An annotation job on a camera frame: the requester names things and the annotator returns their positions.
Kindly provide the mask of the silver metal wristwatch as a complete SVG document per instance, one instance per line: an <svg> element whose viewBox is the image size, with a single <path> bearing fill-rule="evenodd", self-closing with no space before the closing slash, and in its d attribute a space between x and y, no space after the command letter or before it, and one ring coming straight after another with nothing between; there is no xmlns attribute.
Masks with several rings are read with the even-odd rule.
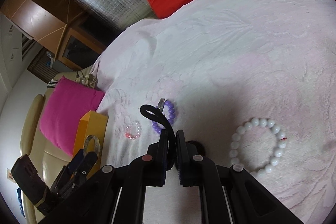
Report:
<svg viewBox="0 0 336 224"><path fill-rule="evenodd" d="M157 105L157 109L160 111L160 112L163 112L163 109L165 107L165 98L161 98L158 102L158 105Z"/></svg>

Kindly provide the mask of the beige leather sofa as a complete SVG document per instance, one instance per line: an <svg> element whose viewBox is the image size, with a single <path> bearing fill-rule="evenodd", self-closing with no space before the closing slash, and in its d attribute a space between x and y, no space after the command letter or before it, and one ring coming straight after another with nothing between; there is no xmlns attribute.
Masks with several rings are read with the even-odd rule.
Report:
<svg viewBox="0 0 336 224"><path fill-rule="evenodd" d="M87 75L91 67L79 72L59 73L53 80L59 80L64 76L69 80L75 81L77 76ZM20 142L21 156L29 156L38 171L39 177L48 186L51 186L62 167L71 160L69 155L54 146L39 130L41 114L52 92L53 88L47 88L45 93L38 94L33 99L23 125ZM27 223L38 223L44 218L44 215L34 207L24 193L22 193L22 203Z"/></svg>

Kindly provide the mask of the thin metal bangle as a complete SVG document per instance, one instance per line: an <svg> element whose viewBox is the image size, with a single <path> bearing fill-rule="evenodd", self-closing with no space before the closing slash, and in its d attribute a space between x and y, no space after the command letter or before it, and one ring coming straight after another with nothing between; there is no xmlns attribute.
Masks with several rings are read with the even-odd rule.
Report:
<svg viewBox="0 0 336 224"><path fill-rule="evenodd" d="M88 135L84 141L84 156L86 156L88 152L94 152L97 156L100 155L100 140L95 135Z"/></svg>

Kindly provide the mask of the orange cardboard tray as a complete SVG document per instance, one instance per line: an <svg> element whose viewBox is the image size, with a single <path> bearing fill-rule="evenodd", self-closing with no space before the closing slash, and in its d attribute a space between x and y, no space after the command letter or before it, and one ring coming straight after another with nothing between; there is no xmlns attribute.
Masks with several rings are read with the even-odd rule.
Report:
<svg viewBox="0 0 336 224"><path fill-rule="evenodd" d="M100 169L107 123L108 116L95 111L87 112L79 121L73 147L73 156L75 156L81 148L84 148L85 140L89 135L95 136L99 140L100 145L97 162L90 170L90 173L88 173L87 178L93 176Z"/></svg>

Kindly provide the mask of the magenta cushion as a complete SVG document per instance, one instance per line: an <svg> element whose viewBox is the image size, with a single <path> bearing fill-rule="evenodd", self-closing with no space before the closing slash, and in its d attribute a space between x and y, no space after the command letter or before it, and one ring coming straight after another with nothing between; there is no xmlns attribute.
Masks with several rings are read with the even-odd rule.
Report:
<svg viewBox="0 0 336 224"><path fill-rule="evenodd" d="M80 119L96 111L105 93L62 77L49 97L39 122L41 133L71 156Z"/></svg>

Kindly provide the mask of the olive crumpled cloth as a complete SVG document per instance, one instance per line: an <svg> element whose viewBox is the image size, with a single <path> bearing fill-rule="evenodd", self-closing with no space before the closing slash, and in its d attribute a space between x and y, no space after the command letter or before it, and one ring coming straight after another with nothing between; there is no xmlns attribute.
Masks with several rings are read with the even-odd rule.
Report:
<svg viewBox="0 0 336 224"><path fill-rule="evenodd" d="M97 85L97 79L93 74L89 73L85 75L82 71L76 73L75 81L92 89L95 89Z"/></svg>

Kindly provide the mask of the wooden cabinet column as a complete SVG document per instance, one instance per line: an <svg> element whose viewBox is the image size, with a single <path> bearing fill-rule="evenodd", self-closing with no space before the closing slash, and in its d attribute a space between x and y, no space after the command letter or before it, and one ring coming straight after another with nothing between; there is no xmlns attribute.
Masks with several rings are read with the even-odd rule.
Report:
<svg viewBox="0 0 336 224"><path fill-rule="evenodd" d="M1 12L74 71L91 66L111 42L108 26L74 0L4 0Z"/></svg>

